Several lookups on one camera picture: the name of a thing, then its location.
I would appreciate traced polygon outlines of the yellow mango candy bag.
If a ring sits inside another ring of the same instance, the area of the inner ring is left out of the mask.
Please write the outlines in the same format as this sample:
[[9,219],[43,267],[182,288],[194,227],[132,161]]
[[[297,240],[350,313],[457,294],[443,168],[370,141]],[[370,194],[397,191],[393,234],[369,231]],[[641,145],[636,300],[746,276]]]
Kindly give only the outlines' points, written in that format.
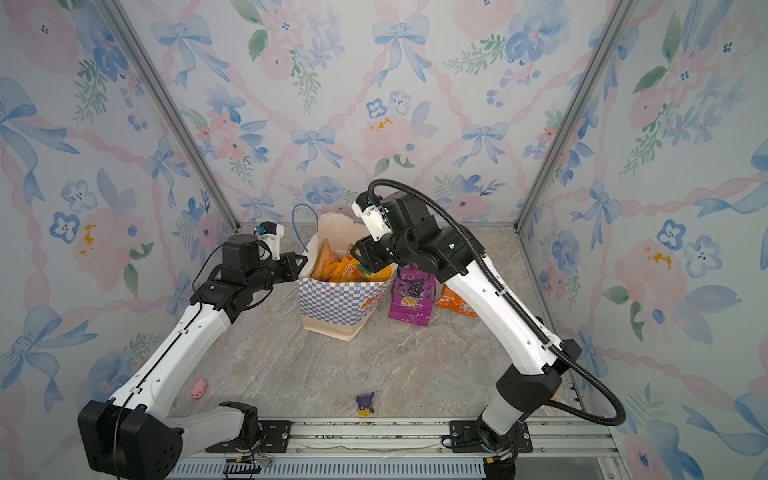
[[322,269],[319,280],[324,282],[336,282],[342,276],[345,268],[346,263],[344,261],[328,263]]
[[371,282],[385,282],[388,281],[393,274],[391,266],[387,266],[381,271],[371,272],[363,266],[357,264],[357,262],[349,255],[345,256],[341,261],[346,263],[342,276],[332,283],[371,283]]

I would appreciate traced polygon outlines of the yellow mango candy bag front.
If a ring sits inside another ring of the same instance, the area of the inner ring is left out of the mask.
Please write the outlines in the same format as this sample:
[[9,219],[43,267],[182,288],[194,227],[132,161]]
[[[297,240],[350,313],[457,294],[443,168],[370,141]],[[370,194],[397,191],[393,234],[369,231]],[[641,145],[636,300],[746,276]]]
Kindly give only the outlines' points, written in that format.
[[344,261],[328,263],[322,269],[319,280],[324,282],[336,282],[342,276],[345,268],[346,263]]

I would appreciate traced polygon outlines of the blue checkered paper bag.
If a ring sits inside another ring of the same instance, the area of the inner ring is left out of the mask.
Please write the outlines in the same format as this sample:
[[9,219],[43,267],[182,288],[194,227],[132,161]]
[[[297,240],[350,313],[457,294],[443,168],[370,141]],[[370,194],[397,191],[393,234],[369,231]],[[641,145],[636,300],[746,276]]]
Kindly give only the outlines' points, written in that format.
[[354,339],[384,300],[392,284],[385,282],[332,283],[313,280],[310,274],[324,239],[342,260],[349,248],[368,235],[366,227],[343,213],[325,213],[319,217],[318,230],[304,251],[308,263],[297,284],[300,316],[304,329],[334,339]]

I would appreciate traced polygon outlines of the purple grape candy bag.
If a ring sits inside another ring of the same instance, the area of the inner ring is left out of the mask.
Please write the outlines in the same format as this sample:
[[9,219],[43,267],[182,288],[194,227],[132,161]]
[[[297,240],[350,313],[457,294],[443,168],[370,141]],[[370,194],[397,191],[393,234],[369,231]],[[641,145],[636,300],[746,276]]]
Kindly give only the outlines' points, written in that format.
[[437,282],[433,275],[411,267],[399,267],[394,277],[388,317],[427,327],[435,303]]

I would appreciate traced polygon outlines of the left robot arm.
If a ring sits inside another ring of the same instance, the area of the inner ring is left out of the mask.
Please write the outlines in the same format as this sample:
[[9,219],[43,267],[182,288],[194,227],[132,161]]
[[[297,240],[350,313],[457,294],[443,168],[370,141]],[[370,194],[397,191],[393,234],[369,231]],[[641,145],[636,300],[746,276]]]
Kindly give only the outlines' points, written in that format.
[[264,439],[256,407],[227,401],[186,417],[172,404],[215,341],[253,296],[298,280],[304,255],[258,254],[232,270],[223,264],[192,295],[181,320],[143,366],[106,401],[89,401],[77,418],[89,467],[118,479],[164,479],[176,464],[214,445],[252,452]]

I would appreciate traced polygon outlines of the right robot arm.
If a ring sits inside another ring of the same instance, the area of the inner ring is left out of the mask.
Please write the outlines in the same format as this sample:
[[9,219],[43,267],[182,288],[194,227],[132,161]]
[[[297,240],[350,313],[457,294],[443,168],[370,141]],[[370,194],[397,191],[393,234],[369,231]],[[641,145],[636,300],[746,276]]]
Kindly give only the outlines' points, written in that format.
[[509,293],[492,262],[475,259],[472,251],[484,250],[465,228],[417,227],[389,232],[376,239],[369,235],[350,249],[352,256],[371,272],[391,264],[416,266],[446,284],[477,313],[510,357],[511,364],[497,380],[489,404],[477,419],[479,442],[489,451],[506,450],[518,436],[521,424],[552,400],[562,384],[567,364],[549,352],[561,346],[549,332],[540,339],[526,324],[541,323]]

